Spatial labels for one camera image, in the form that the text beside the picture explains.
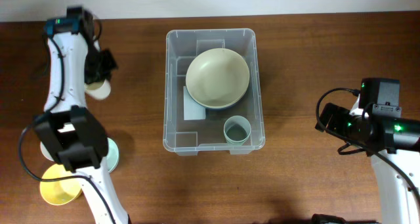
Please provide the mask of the dark blue bowl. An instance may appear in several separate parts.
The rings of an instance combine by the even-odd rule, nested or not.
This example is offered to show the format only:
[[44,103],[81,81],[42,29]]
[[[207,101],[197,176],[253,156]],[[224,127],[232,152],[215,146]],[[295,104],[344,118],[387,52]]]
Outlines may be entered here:
[[241,102],[244,98],[246,98],[247,93],[244,93],[238,99],[209,99],[209,100],[204,100],[204,101],[198,100],[197,98],[193,97],[191,94],[189,94],[189,96],[192,98],[194,102],[198,103],[200,106],[203,106],[211,110],[224,110],[224,109],[233,107],[239,102]]

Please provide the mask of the cream cup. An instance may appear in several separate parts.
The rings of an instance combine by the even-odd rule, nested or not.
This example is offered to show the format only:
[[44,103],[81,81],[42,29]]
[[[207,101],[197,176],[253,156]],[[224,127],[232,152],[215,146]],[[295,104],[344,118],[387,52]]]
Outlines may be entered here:
[[90,97],[101,101],[101,100],[106,99],[110,95],[111,85],[107,79],[100,82],[85,84],[85,92]]

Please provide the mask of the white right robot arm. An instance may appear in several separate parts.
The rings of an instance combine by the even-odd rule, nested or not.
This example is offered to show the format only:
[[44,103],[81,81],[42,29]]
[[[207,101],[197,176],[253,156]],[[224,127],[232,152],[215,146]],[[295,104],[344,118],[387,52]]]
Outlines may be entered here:
[[371,158],[383,223],[419,222],[419,122],[401,118],[398,101],[364,102],[351,110],[316,108],[316,129]]

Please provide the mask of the grey translucent cup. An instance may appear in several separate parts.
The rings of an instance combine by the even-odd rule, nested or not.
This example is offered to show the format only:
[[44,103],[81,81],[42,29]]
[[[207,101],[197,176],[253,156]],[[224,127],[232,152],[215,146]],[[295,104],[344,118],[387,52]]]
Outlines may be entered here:
[[243,116],[232,116],[225,121],[223,132],[226,140],[241,141],[250,137],[251,124]]

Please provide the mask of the cream bowl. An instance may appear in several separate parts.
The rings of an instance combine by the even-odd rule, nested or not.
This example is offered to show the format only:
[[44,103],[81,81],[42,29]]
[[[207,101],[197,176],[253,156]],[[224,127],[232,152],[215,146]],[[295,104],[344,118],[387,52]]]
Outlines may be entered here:
[[246,93],[250,69],[237,52],[216,48],[198,55],[186,73],[186,88],[198,100],[238,99]]

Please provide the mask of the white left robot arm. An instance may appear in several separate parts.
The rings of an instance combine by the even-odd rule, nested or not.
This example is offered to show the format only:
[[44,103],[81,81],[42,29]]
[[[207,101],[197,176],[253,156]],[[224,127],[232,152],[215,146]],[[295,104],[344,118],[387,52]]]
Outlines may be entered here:
[[108,135],[85,100],[86,85],[107,82],[115,60],[109,50],[100,49],[91,16],[49,19],[44,30],[49,94],[30,128],[52,160],[70,172],[68,179],[79,182],[96,223],[130,223],[108,171]]

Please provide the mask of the mint green small bowl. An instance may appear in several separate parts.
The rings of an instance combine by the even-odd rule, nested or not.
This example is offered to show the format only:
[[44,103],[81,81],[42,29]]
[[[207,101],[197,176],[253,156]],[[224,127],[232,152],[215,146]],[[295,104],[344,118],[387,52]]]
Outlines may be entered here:
[[108,172],[111,173],[119,163],[119,149],[114,140],[108,137],[108,154],[106,156]]

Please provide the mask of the white small bowl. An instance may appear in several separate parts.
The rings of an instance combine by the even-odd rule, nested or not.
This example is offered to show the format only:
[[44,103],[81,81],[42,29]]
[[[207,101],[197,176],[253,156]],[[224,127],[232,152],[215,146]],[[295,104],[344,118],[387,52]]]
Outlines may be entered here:
[[42,153],[42,155],[46,158],[46,159],[48,159],[48,160],[50,160],[50,161],[54,161],[54,159],[52,158],[52,156],[50,155],[50,153],[49,153],[49,151],[46,149],[46,147],[45,147],[45,145],[42,143],[42,142],[40,142],[40,149],[41,149],[41,153]]

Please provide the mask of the yellow small bowl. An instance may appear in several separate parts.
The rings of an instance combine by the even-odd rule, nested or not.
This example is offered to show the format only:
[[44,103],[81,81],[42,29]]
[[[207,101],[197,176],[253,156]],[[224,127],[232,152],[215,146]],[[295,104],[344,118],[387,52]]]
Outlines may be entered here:
[[[42,178],[55,179],[72,175],[71,172],[65,170],[63,165],[55,164],[46,170]],[[40,182],[39,190],[44,201],[55,206],[67,204],[78,198],[82,193],[81,186],[77,179]]]

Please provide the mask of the mint green cup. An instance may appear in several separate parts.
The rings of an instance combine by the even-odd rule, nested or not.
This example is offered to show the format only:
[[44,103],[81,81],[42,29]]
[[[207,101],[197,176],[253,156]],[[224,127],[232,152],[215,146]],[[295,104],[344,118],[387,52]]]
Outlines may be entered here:
[[241,140],[241,141],[233,141],[230,139],[226,140],[226,143],[228,145],[232,145],[232,146],[243,146],[245,143],[247,142],[247,139]]

